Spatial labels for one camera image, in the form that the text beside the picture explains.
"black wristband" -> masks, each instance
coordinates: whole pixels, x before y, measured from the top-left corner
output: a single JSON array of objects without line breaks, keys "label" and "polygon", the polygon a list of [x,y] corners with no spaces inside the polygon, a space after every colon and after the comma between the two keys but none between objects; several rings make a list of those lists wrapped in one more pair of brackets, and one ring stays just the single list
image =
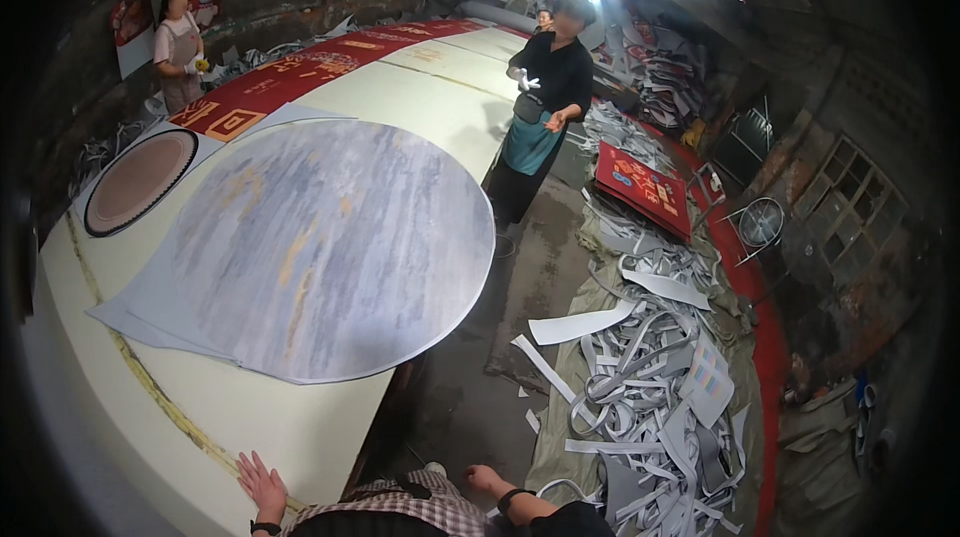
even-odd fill
[{"label": "black wristband", "polygon": [[265,530],[270,537],[274,535],[279,535],[281,533],[281,526],[279,524],[274,524],[272,522],[254,522],[251,520],[249,522],[249,533],[252,535],[258,530]]},{"label": "black wristband", "polygon": [[500,514],[507,516],[507,510],[510,509],[510,500],[513,499],[514,495],[518,493],[529,493],[530,495],[537,494],[536,491],[530,491],[529,489],[510,489],[510,491],[500,497],[500,500],[496,504],[496,508],[500,511]]}]

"round rug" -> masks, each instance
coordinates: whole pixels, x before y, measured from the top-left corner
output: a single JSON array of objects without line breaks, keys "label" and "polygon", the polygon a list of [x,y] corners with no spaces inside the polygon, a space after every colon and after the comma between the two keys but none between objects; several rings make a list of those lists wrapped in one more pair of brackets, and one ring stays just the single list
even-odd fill
[{"label": "round rug", "polygon": [[330,120],[252,137],[206,176],[171,265],[202,345],[294,382],[374,375],[450,334],[494,255],[490,202],[450,154]]},{"label": "round rug", "polygon": [[197,155],[197,135],[174,129],[131,146],[90,193],[83,224],[92,236],[125,229],[159,202]]}]

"person's hand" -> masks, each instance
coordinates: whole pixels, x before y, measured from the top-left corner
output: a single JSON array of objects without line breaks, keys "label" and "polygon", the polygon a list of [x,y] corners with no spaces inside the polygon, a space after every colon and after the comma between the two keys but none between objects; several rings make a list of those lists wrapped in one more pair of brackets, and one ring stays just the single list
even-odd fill
[{"label": "person's hand", "polygon": [[256,503],[260,512],[267,512],[283,518],[283,510],[287,506],[287,488],[283,484],[280,474],[274,468],[267,471],[263,460],[256,451],[251,451],[253,461],[241,451],[240,459],[236,460],[240,476],[237,482],[244,492]]},{"label": "person's hand", "polygon": [[503,479],[496,472],[489,466],[474,464],[466,467],[463,476],[466,478],[466,483],[477,491],[491,493],[496,491],[498,485],[503,482]]},{"label": "person's hand", "polygon": [[534,79],[532,81],[527,79],[526,68],[520,69],[520,74],[516,78],[516,83],[520,85],[520,88],[522,88],[525,91],[529,91],[532,88],[540,88],[540,79]]},{"label": "person's hand", "polygon": [[564,115],[563,111],[555,111],[550,116],[550,119],[543,123],[551,133],[559,133],[564,124],[567,122],[567,117]]}]

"white glove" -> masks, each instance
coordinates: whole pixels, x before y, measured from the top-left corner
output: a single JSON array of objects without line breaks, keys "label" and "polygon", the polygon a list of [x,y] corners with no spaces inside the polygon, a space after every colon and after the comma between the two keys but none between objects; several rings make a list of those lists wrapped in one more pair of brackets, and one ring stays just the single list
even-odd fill
[{"label": "white glove", "polygon": [[532,81],[527,80],[527,69],[521,68],[520,72],[517,74],[516,83],[520,85],[525,91],[529,91],[532,88],[540,88],[540,79],[534,79]]}]

